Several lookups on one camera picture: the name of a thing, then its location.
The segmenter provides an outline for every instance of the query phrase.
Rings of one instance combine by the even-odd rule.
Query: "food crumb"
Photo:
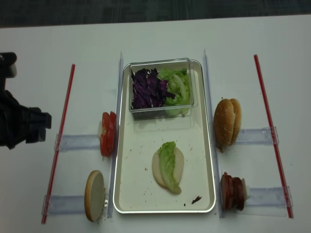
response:
[[[197,196],[192,202],[191,204],[195,204],[197,201],[201,200],[202,197]]]

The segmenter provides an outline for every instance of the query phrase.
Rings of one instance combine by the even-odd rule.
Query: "red tomato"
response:
[[[107,134],[101,135],[101,154],[102,156],[109,156],[109,151],[107,147]]]
[[[108,136],[107,136],[107,148],[108,148],[109,153],[113,151],[116,121],[117,121],[117,115],[114,112],[110,112],[110,122],[109,122],[109,128],[108,128]]]
[[[102,118],[102,134],[108,133],[108,128],[109,128],[109,122],[110,122],[110,116],[108,113],[103,113],[103,118]]]
[[[102,135],[100,140],[101,154],[102,156],[109,156],[109,150],[107,147],[108,127],[110,122],[110,116],[108,113],[103,113],[102,118]]]

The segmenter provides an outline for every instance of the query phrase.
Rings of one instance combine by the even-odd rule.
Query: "floor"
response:
[[[1,27],[309,13],[311,0],[0,0]]]

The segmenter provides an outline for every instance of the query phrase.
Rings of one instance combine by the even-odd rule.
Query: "purple cabbage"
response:
[[[133,109],[161,107],[166,97],[175,98],[173,93],[167,91],[167,80],[157,78],[156,69],[141,69],[135,74],[131,70],[133,80]]]

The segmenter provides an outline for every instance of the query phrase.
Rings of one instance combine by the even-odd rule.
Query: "red straw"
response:
[[[270,113],[270,108],[269,108],[269,104],[268,104],[268,98],[267,98],[266,90],[265,90],[265,87],[263,84],[260,64],[259,64],[258,56],[256,54],[254,55],[254,59],[255,59],[256,69],[257,69],[259,83],[260,83],[260,87],[261,87],[262,97],[263,97],[263,101],[264,101],[264,106],[265,106],[266,112],[267,112],[269,127],[271,129],[274,129],[273,121],[272,121],[272,117],[271,117],[271,113]],[[275,136],[275,133],[273,131],[271,131],[271,136],[272,136],[273,141],[276,142],[276,136]],[[287,193],[287,185],[286,185],[285,175],[284,175],[283,166],[282,166],[282,162],[281,162],[280,151],[278,149],[278,144],[274,144],[274,151],[276,153],[276,161],[277,161],[278,171],[280,173],[280,178],[281,178],[282,186],[284,189],[284,197],[285,197],[286,204],[287,204],[288,217],[293,218],[294,217],[293,216],[293,210],[292,210],[290,199],[289,199],[289,196]]]
[[[54,174],[55,174],[56,163],[57,163],[57,159],[58,159],[59,142],[60,142],[60,139],[62,138],[62,134],[63,134],[64,124],[65,124],[65,119],[66,119],[66,113],[67,113],[67,107],[68,107],[68,102],[69,102],[69,96],[70,96],[70,91],[71,91],[71,86],[72,86],[74,69],[75,69],[75,64],[72,64],[68,88],[67,88],[67,94],[66,94],[66,99],[65,99],[65,104],[64,104],[64,110],[63,110],[63,115],[62,115],[62,120],[60,123],[58,137],[57,137],[57,144],[56,144],[57,147],[56,147],[55,154],[54,154],[52,170],[51,170],[51,175],[50,175],[50,181],[49,181],[49,187],[48,187],[47,196],[45,198],[45,203],[44,203],[44,205],[45,205],[44,210],[45,211],[44,211],[44,214],[43,214],[42,220],[41,220],[42,224],[45,224],[45,222],[47,220],[47,216],[48,216],[49,201],[50,201],[50,196],[52,193]]]

